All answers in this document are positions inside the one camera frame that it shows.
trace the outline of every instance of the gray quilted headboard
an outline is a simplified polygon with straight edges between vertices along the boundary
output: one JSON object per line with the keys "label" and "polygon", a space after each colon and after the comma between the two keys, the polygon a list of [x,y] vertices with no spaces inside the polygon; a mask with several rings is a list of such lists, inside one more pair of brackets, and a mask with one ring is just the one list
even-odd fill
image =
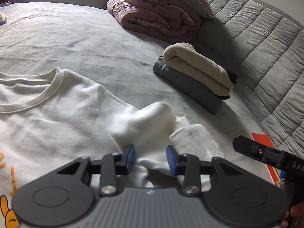
{"label": "gray quilted headboard", "polygon": [[215,19],[193,45],[238,74],[236,92],[275,146],[304,158],[303,26],[260,1],[207,1]]}

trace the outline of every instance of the yellow bunny ear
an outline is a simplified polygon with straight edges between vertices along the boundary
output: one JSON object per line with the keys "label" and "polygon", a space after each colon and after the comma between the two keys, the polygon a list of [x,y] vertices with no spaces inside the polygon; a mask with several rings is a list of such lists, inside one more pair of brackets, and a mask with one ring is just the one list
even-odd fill
{"label": "yellow bunny ear", "polygon": [[9,211],[9,203],[7,201],[6,196],[0,197],[0,208],[1,208],[2,215],[5,218],[7,212]]}

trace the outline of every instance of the ribbed neckline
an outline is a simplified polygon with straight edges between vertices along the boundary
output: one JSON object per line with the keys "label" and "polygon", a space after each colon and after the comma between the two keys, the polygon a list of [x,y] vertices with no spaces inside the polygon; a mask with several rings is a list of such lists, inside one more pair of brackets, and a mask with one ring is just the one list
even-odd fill
{"label": "ribbed neckline", "polygon": [[0,104],[0,113],[17,112],[41,103],[51,96],[59,87],[64,71],[56,67],[50,72],[39,75],[8,75],[0,72],[0,84],[21,82],[25,84],[50,84],[39,96],[23,103]]}

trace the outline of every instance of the orange lettering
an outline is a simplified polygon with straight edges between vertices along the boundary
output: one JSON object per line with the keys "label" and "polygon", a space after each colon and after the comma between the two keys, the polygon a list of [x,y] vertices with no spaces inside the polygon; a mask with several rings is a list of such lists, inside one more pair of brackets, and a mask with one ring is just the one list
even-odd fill
{"label": "orange lettering", "polygon": [[13,196],[15,192],[17,191],[16,187],[16,181],[15,181],[15,169],[13,166],[11,166],[11,180],[12,180],[12,185],[13,185],[13,191],[9,193],[9,196]]}
{"label": "orange lettering", "polygon": [[[0,162],[4,159],[4,154],[0,152]],[[0,170],[5,167],[5,164],[0,164]]]}

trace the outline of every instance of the human hand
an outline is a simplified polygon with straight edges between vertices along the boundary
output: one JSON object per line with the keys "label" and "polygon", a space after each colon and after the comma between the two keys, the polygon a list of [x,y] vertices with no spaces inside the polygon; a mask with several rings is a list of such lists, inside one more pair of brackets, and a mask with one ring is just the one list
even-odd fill
{"label": "human hand", "polygon": [[[287,211],[284,218],[287,218],[288,215],[289,215],[289,213]],[[292,217],[300,217],[301,215],[304,215],[304,202],[301,202],[301,203],[293,206],[290,209],[290,215]],[[281,223],[281,227],[286,228],[287,226],[288,226],[288,222],[287,222],[287,220],[284,219]],[[300,218],[300,220],[298,221],[295,228],[304,228],[304,216]]]}

